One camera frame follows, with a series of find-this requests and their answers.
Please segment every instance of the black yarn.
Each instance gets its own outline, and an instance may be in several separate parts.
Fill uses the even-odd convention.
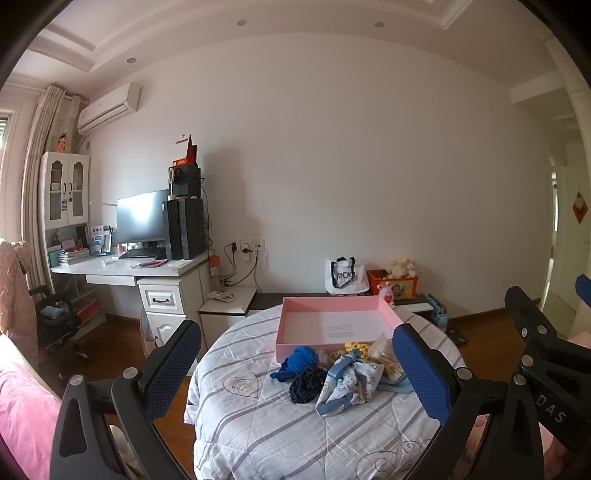
[[[322,390],[326,380],[326,370],[310,365],[295,375],[290,385],[290,397],[293,403],[308,403],[314,400]]]

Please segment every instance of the pink box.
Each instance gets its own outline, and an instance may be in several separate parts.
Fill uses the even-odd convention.
[[[346,342],[372,343],[382,332],[392,338],[401,324],[379,296],[284,298],[275,356],[281,363],[299,345],[332,353]]]

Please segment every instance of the power cord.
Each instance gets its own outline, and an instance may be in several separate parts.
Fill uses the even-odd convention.
[[[249,248],[243,248],[242,249],[242,253],[243,254],[247,254],[247,253],[254,253],[252,250],[250,250]],[[255,264],[252,266],[250,272],[248,272],[246,275],[244,275],[244,277],[242,277],[240,280],[234,282],[234,283],[228,283],[226,282],[226,286],[227,287],[234,287],[236,285],[238,285],[240,282],[246,280],[248,277],[250,277],[251,273],[254,272],[256,270],[256,266],[258,265],[258,249],[256,249],[256,254],[255,254]]]
[[[213,240],[209,235],[209,231],[213,226],[212,221],[209,219],[209,199],[207,198],[207,192],[205,191],[205,187],[203,186],[203,182],[205,179],[201,179],[201,189],[203,190],[203,194],[205,195],[205,202],[203,204],[203,227],[205,232],[205,244],[207,246],[207,257],[209,258],[209,249],[213,245]]]
[[[228,255],[228,247],[232,247],[232,258],[230,258],[230,255]],[[226,275],[224,277],[224,279],[228,279],[228,278],[232,278],[234,275],[236,275],[236,273],[238,273],[238,269],[236,268],[236,250],[238,250],[238,246],[236,244],[236,242],[232,242],[231,244],[227,244],[224,248],[223,248],[223,252],[226,254],[226,258],[228,259],[228,261],[230,262],[230,265],[232,266],[232,272],[229,275]]]
[[[256,247],[256,253],[255,253],[255,259],[256,260],[255,260],[255,275],[254,275],[254,278],[255,278],[255,285],[256,285],[256,287],[258,288],[259,292],[262,293],[262,288],[259,286],[258,282],[256,281],[256,266],[258,265],[258,251],[259,251],[259,248],[260,248],[259,246]]]

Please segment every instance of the blue ribbon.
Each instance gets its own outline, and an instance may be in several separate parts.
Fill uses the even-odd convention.
[[[343,378],[343,372],[354,364],[358,362],[361,358],[361,352],[358,348],[354,348],[351,350],[347,355],[343,355],[341,357],[341,361],[334,364],[330,367],[328,373],[326,374],[327,377],[334,378],[338,380],[339,378]],[[344,408],[348,408],[351,405],[351,400],[353,400],[353,394],[347,393],[346,395],[335,398],[334,400],[329,400],[328,402],[323,403],[316,407],[316,411],[321,415],[324,416],[327,413],[343,406]]]

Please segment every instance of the white desk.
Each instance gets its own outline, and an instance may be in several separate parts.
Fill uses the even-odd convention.
[[[103,260],[116,258],[111,263]],[[166,343],[184,319],[199,324],[199,309],[211,291],[207,252],[192,260],[173,260],[157,268],[131,268],[145,258],[92,257],[74,265],[53,267],[53,273],[85,275],[86,282],[111,286],[139,286],[152,335]],[[202,335],[200,359],[207,351]]]
[[[116,260],[104,264],[103,260]],[[53,273],[68,273],[74,275],[114,275],[118,277],[179,277],[207,260],[207,252],[192,260],[172,260],[157,268],[131,268],[145,262],[148,258],[118,258],[118,257],[90,257],[88,260],[74,265],[53,267]]]

